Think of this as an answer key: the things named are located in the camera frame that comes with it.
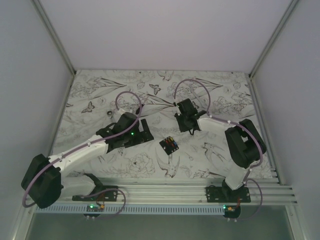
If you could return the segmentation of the black fuse box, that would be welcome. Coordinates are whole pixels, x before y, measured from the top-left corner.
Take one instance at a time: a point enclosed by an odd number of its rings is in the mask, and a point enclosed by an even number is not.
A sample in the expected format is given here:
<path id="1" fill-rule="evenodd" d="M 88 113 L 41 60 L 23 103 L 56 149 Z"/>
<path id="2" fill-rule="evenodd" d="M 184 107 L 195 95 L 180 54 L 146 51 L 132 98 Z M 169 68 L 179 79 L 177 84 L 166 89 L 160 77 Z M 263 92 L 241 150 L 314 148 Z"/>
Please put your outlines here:
<path id="1" fill-rule="evenodd" d="M 174 144 L 174 142 L 176 142 L 174 139 L 172 142 L 169 141 L 170 137 L 171 136 L 168 136 L 159 142 L 161 148 L 165 151 L 165 153 L 168 156 L 171 155 L 172 153 L 176 152 L 179 149 L 178 144 L 177 144 L 177 146 Z"/>

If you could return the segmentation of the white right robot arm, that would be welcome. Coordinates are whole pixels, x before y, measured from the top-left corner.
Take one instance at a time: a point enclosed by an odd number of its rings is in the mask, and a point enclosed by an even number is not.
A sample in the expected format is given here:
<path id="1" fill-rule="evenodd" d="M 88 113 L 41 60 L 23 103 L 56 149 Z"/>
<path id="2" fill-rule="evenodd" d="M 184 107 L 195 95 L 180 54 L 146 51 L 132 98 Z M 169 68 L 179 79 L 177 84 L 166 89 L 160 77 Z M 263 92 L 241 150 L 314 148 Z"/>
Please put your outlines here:
<path id="1" fill-rule="evenodd" d="M 215 117 L 206 110 L 198 111 L 188 98 L 174 106 L 177 107 L 174 117 L 182 133 L 193 135 L 194 131 L 205 131 L 225 136 L 233 164 L 221 195 L 226 202 L 234 202 L 240 195 L 239 188 L 246 183 L 252 169 L 262 163 L 267 150 L 254 123 L 247 118 L 234 122 Z"/>

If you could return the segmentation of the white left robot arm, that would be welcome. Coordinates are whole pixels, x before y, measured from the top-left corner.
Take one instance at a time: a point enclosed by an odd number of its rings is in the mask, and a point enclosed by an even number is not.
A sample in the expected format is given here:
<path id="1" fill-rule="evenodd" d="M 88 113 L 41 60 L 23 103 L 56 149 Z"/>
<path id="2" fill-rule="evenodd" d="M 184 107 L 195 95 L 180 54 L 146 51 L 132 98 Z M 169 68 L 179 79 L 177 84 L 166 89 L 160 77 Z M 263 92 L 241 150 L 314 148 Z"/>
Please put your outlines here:
<path id="1" fill-rule="evenodd" d="M 76 196 L 96 201 L 102 195 L 98 179 L 88 173 L 76 178 L 69 174 L 93 158 L 152 140 L 154 137 L 147 121 L 124 112 L 118 121 L 99 129 L 91 138 L 66 152 L 48 157 L 38 154 L 32 159 L 21 182 L 25 191 L 22 205 L 32 207 L 32 204 L 27 204 L 27 197 L 40 209 L 51 206 L 60 198 Z"/>

